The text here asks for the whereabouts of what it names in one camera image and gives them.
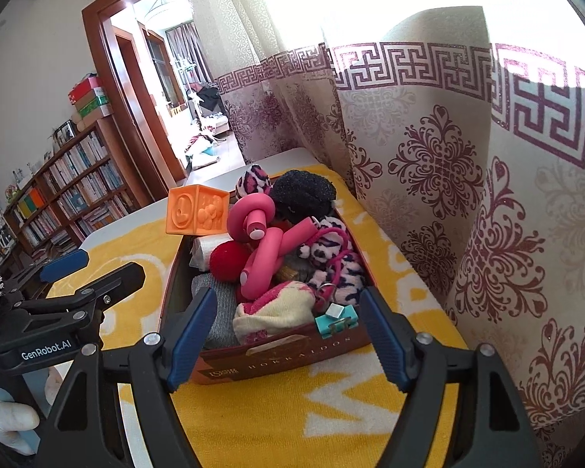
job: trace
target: doorway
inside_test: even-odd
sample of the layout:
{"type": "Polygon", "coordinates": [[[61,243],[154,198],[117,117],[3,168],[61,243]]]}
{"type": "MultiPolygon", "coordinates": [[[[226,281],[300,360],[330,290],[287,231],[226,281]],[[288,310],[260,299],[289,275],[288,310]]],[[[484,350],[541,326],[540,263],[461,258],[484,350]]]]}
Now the doorway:
{"type": "Polygon", "coordinates": [[[120,0],[98,13],[109,54],[96,54],[90,39],[96,66],[103,62],[98,73],[110,67],[131,110],[124,119],[133,118],[147,147],[155,144],[150,154],[157,152],[169,168],[167,187],[187,175],[191,183],[205,181],[245,164],[192,11],[188,0],[120,0]]]}

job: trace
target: white glove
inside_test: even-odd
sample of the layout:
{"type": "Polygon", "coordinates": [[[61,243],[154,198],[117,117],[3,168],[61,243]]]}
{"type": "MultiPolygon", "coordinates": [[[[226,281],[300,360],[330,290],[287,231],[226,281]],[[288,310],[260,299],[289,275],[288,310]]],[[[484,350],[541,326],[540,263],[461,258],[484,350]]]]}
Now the white glove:
{"type": "MultiPolygon", "coordinates": [[[[52,405],[63,378],[55,367],[48,368],[48,380],[45,381],[45,398],[52,405]]],[[[35,452],[25,442],[19,431],[29,431],[39,425],[37,412],[22,403],[0,401],[0,443],[23,454],[32,456],[35,452]]]]}

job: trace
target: binder clip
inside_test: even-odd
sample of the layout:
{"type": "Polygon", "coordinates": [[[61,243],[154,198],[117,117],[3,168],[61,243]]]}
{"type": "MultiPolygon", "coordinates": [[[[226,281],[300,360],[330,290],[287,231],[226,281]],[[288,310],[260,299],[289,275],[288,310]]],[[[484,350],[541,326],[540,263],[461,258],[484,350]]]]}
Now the binder clip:
{"type": "Polygon", "coordinates": [[[352,305],[342,306],[332,303],[329,305],[325,315],[314,319],[316,327],[323,339],[341,333],[345,329],[357,327],[357,313],[352,305]]]}

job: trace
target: green box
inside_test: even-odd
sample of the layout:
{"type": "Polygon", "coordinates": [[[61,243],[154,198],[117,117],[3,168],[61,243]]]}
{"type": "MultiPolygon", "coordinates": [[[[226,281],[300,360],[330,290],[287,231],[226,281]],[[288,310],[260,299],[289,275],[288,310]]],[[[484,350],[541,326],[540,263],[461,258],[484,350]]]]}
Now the green box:
{"type": "Polygon", "coordinates": [[[89,112],[97,109],[100,105],[104,105],[105,103],[108,103],[107,96],[96,96],[78,112],[80,113],[80,116],[84,118],[89,112]]]}

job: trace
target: black knitted ball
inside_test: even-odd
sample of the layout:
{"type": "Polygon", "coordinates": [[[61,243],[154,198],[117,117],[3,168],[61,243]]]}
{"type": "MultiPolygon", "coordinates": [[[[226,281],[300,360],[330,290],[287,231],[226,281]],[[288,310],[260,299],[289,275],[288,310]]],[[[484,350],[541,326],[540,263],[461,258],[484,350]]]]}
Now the black knitted ball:
{"type": "Polygon", "coordinates": [[[332,212],[335,188],[323,176],[292,170],[273,183],[269,195],[275,202],[279,216],[292,223],[299,223],[308,216],[315,216],[319,220],[328,216],[332,212]]]}

